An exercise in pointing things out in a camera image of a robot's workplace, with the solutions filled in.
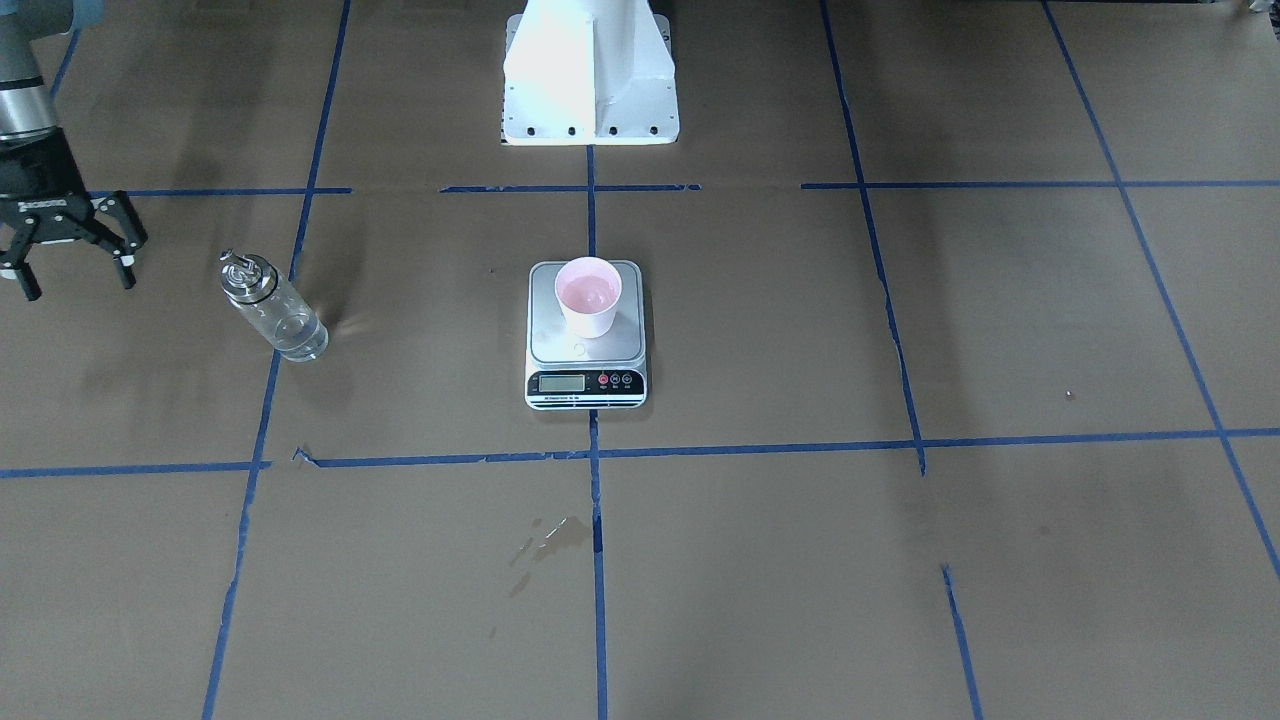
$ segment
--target water stain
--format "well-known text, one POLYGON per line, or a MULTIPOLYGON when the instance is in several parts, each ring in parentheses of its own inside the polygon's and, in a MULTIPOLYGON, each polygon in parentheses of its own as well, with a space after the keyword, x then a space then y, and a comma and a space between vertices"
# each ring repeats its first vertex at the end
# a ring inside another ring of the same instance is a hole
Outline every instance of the water stain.
POLYGON ((529 538, 525 542, 525 544, 520 546, 520 551, 516 552, 516 556, 507 561, 507 565, 515 568, 516 561, 520 560, 526 552, 529 552, 529 548, 532 546, 534 546, 534 538, 529 538))
POLYGON ((556 555, 561 548, 581 546, 590 537, 591 528, 584 525, 576 515, 564 518, 552 528, 552 532, 543 537, 543 543, 538 546, 538 552, 534 553, 534 562, 541 562, 544 559, 556 555))
POLYGON ((531 579, 534 579, 534 574, 532 573, 525 573, 525 577, 521 578, 518 583, 516 583, 516 587, 511 588, 511 592, 507 593, 507 597, 511 598, 511 597, 516 597, 517 594, 522 593, 525 591, 525 588, 529 587, 529 580, 531 580, 531 579))

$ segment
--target stainless steel scale top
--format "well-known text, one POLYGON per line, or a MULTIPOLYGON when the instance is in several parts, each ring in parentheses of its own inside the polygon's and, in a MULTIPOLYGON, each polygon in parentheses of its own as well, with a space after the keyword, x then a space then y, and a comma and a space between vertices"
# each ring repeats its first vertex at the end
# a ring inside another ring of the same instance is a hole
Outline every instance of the stainless steel scale top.
POLYGON ((530 359, 543 366, 634 365, 644 361, 644 292, 640 268, 630 260, 612 260, 622 275, 622 296, 609 332, 586 340, 568 332, 556 301, 556 273, 564 263, 539 263, 529 273, 530 359))

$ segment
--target pink liquid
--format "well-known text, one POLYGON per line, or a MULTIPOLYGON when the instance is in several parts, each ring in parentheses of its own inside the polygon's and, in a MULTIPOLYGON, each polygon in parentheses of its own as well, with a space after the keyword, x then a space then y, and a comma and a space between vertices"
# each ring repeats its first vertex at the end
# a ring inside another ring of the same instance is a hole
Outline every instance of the pink liquid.
POLYGON ((570 281, 561 292, 561 301, 575 313, 590 315, 607 310, 613 305, 617 295, 613 292, 609 281, 593 275, 584 275, 570 281))

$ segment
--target blue tape line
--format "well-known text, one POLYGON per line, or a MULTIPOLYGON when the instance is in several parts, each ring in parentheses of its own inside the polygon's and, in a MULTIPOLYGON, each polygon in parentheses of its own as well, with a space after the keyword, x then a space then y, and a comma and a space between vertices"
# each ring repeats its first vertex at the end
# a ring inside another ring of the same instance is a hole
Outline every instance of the blue tape line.
POLYGON ((982 190, 1037 187, 1115 187, 1114 181, 936 181, 936 182, 806 182, 800 190, 982 190))
POLYGON ((600 457, 675 457, 698 455, 783 455, 788 452, 856 452, 861 450, 909 450, 916 446, 910 439, 867 442, 818 442, 788 445, 723 445, 690 447, 641 447, 602 450, 600 457))
POLYGON ((252 462, 173 462, 168 465, 95 465, 81 468, 14 468, 0 470, 8 478, 82 478, 93 475, 166 475, 175 473, 234 473, 252 468, 252 462))
POLYGON ((1226 430, 1228 437, 1280 437, 1280 428, 1236 428, 1226 430))
POLYGON ((1217 430, 1157 430, 1146 433, 1082 433, 1065 436, 1006 436, 974 438, 924 439, 925 447, 1001 447, 1011 445, 1078 445, 1089 442, 1152 442, 1170 439, 1206 439, 1219 437, 1217 430))
POLYGON ((699 191, 700 184, 598 184, 596 192, 685 192, 699 191))
POLYGON ((1183 352, 1187 355, 1187 363, 1190 365, 1192 375, 1196 378, 1196 384, 1199 387, 1201 397, 1204 400, 1204 407, 1208 410, 1210 418, 1213 420, 1213 428, 1217 430, 1219 441, 1222 445, 1222 452, 1226 454, 1228 464, 1231 466, 1231 473, 1235 475, 1235 483, 1240 488, 1240 495, 1244 496, 1244 503, 1249 509, 1249 515, 1253 518, 1253 525, 1258 532, 1258 537, 1262 539, 1262 546, 1266 548, 1267 559, 1271 561, 1271 569, 1275 571, 1277 579, 1280 579, 1280 555, 1276 553, 1275 543, 1271 541, 1271 533, 1267 532, 1266 521, 1262 519, 1262 514, 1258 511, 1258 506, 1253 500, 1253 491, 1249 488, 1249 482, 1244 477, 1244 470, 1240 469, 1240 464, 1235 457, 1235 450, 1231 447, 1231 441, 1226 433, 1226 428, 1222 425, 1222 418, 1217 413, 1217 406, 1213 404, 1213 397, 1208 392, 1208 383, 1204 382, 1204 375, 1201 373, 1199 363, 1196 360, 1196 354, 1192 351, 1192 343, 1187 338, 1187 332, 1183 329, 1183 322, 1178 316, 1178 310, 1174 307, 1174 300, 1169 295, 1169 288, 1165 286, 1164 275, 1160 273, 1160 266, 1156 264, 1156 256, 1151 251, 1151 243, 1147 242, 1147 233, 1142 229, 1142 222, 1138 219, 1138 211, 1133 206, 1133 200, 1129 197, 1129 191, 1120 177, 1120 168, 1116 165, 1115 156, 1111 154, 1111 146, 1107 142, 1106 135, 1102 132, 1102 124, 1098 122, 1097 114, 1093 111, 1093 104, 1089 102, 1089 96, 1084 91, 1084 83, 1080 81, 1080 74, 1075 69, 1075 61, 1071 60, 1071 53, 1066 47, 1066 40, 1062 37, 1062 31, 1057 27, 1057 20, 1053 19, 1053 12, 1050 9, 1047 0, 1041 0, 1041 8, 1044 10, 1044 18, 1048 19, 1050 28, 1053 31, 1053 37, 1057 40, 1057 46, 1062 51, 1062 59, 1066 61, 1066 68, 1071 73, 1071 81, 1075 83, 1075 90, 1080 95, 1080 101, 1084 104, 1084 109, 1089 115, 1089 122, 1093 124, 1093 132, 1098 137, 1098 143, 1102 146, 1102 154, 1106 156, 1107 167, 1111 168, 1111 176, 1116 181, 1116 187, 1120 190, 1120 197, 1124 200, 1125 211, 1129 213, 1129 222, 1133 224, 1133 231, 1138 236, 1138 243, 1142 246, 1142 254, 1147 259, 1147 266, 1151 269, 1151 277, 1156 281, 1156 288, 1160 291, 1160 297, 1165 304, 1165 310, 1169 313, 1169 319, 1174 324, 1174 331, 1178 334, 1178 342, 1183 346, 1183 352))
POLYGON ((595 566, 595 712, 598 720, 609 716, 609 670, 605 656, 604 624, 604 525, 600 519, 600 419, 595 410, 588 415, 591 438, 591 547, 595 566))
POLYGON ((54 76, 54 85, 49 86, 49 96, 56 99, 58 91, 63 87, 63 78, 67 77, 67 69, 72 67, 72 55, 76 54, 76 47, 79 46, 79 31, 72 33, 72 41, 67 45, 67 53, 63 53, 63 61, 58 65, 58 74, 54 76))
POLYGON ((442 193, 484 192, 586 192, 585 184, 451 184, 442 193))
POLYGON ((316 468, 401 468, 412 465, 468 465, 480 462, 541 462, 548 460, 585 460, 586 450, 557 450, 552 452, 488 452, 474 455, 411 455, 398 457, 314 457, 301 447, 293 459, 316 468))
POLYGON ((257 477, 264 468, 262 452, 266 447, 266 429, 271 423, 271 401, 275 397, 275 380, 280 373, 280 354, 271 354, 271 369, 266 374, 266 389, 262 392, 262 414, 257 423, 257 438, 253 441, 253 462, 244 483, 244 503, 241 505, 239 530, 236 537, 236 569, 232 582, 227 585, 223 598, 221 624, 218 626, 218 642, 214 644, 214 661, 209 667, 209 687, 205 689, 205 708, 201 720, 212 720, 214 703, 218 700, 218 684, 223 676, 223 657, 227 655, 227 639, 232 629, 232 612, 236 610, 236 593, 239 589, 241 569, 244 565, 244 547, 248 543, 248 509, 257 495, 257 477))
POLYGON ((845 90, 845 76, 840 68, 840 54, 836 50, 836 36, 831 26, 831 13, 827 9, 827 0, 819 0, 822 8, 822 24, 827 32, 827 51, 831 54, 831 70, 836 76, 836 90, 840 92, 840 109, 845 115, 845 132, 849 135, 849 151, 854 159, 854 173, 858 176, 859 195, 863 201, 863 215, 867 220, 867 236, 872 243, 872 256, 876 259, 876 277, 879 278, 881 287, 884 288, 884 315, 888 319, 888 332, 893 337, 893 347, 897 350, 897 366, 902 382, 902 400, 906 402, 906 416, 911 424, 911 438, 915 441, 915 455, 920 464, 920 474, 928 471, 928 460, 924 455, 924 445, 920 443, 920 420, 915 414, 915 398, 911 393, 911 377, 906 369, 906 355, 902 352, 902 337, 897 331, 897 316, 893 313, 893 296, 888 287, 888 274, 884 270, 884 258, 881 255, 879 237, 876 232, 876 217, 872 214, 872 199, 867 192, 867 176, 863 173, 863 156, 858 150, 858 133, 854 131, 854 115, 849 104, 849 94, 845 90))
POLYGON ((1125 187, 1280 187, 1280 179, 1124 181, 1125 187))
MULTIPOLYGON (((703 186, 691 184, 598 184, 594 192, 685 192, 699 191, 703 186)), ((495 192, 593 192, 588 184, 451 184, 442 187, 444 195, 457 193, 495 193, 495 192)))
MULTIPOLYGON (((196 188, 168 188, 168 190, 127 190, 131 197, 212 197, 212 196, 241 196, 241 195, 351 195, 349 187, 196 187, 196 188)), ((106 191, 93 191, 92 197, 105 197, 106 191)))
POLYGON ((329 83, 324 92, 324 105, 320 108, 320 124, 316 127, 315 149, 311 152, 311 172, 307 173, 307 192, 302 196, 302 218, 298 220, 298 234, 293 240, 293 256, 289 259, 289 281, 294 281, 298 274, 298 258, 302 256, 302 245, 306 242, 307 223, 311 219, 312 191, 316 187, 316 178, 320 176, 320 158, 324 155, 324 138, 329 132, 329 111, 333 109, 333 95, 338 87, 338 70, 342 68, 342 49, 347 42, 347 20, 351 18, 351 0, 343 0, 342 19, 338 22, 338 41, 333 46, 333 60, 329 64, 329 83))
POLYGON ((595 258, 595 146, 586 146, 586 254, 595 258))
MULTIPOLYGON (((351 17, 351 0, 343 0, 342 20, 338 24, 338 40, 334 45, 333 64, 329 69, 329 85, 325 91, 324 109, 320 115, 320 127, 316 131, 315 152, 311 158, 311 173, 307 177, 307 193, 303 195, 302 217, 298 220, 298 236, 294 241, 293 259, 289 263, 289 279, 294 277, 298 255, 302 252, 302 242, 306 237, 307 217, 311 209, 310 192, 316 187, 316 176, 320 168, 320 155, 324 150, 325 128, 329 123, 329 108, 333 104, 333 91, 338 82, 338 67, 342 60, 342 46, 347 36, 347 19, 351 17)), ((244 548, 248 543, 250 506, 257 493, 257 478, 262 469, 262 452, 266 447, 266 430, 271 424, 271 401, 275 398, 275 382, 280 374, 280 354, 271 354, 271 368, 266 374, 266 389, 262 393, 262 415, 259 420, 257 439, 253 443, 253 466, 248 471, 248 480, 244 484, 244 503, 241 506, 239 533, 236 541, 236 569, 232 573, 232 582, 227 587, 227 596, 223 598, 221 624, 218 628, 218 642, 214 646, 214 661, 209 667, 209 687, 205 689, 205 706, 201 720, 212 720, 214 705, 218 700, 218 685, 223 674, 223 659, 227 655, 227 639, 230 634, 232 614, 236 610, 236 593, 239 589, 241 570, 244 566, 244 548)))
POLYGON ((942 566, 942 582, 947 585, 947 605, 951 606, 951 625, 956 630, 956 644, 960 646, 960 661, 964 664, 964 682, 969 687, 969 706, 973 720, 982 720, 982 698, 978 696, 978 679, 973 674, 973 659, 969 656, 969 638, 964 632, 964 619, 956 605, 955 587, 951 583, 951 566, 942 566))

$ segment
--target bottle cap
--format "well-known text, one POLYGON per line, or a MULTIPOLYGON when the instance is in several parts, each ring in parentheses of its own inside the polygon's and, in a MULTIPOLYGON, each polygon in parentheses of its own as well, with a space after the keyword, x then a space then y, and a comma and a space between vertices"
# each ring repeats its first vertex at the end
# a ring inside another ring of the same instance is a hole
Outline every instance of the bottle cap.
POLYGON ((251 305, 275 291, 278 273, 262 256, 224 250, 218 259, 223 261, 223 292, 233 301, 251 305))

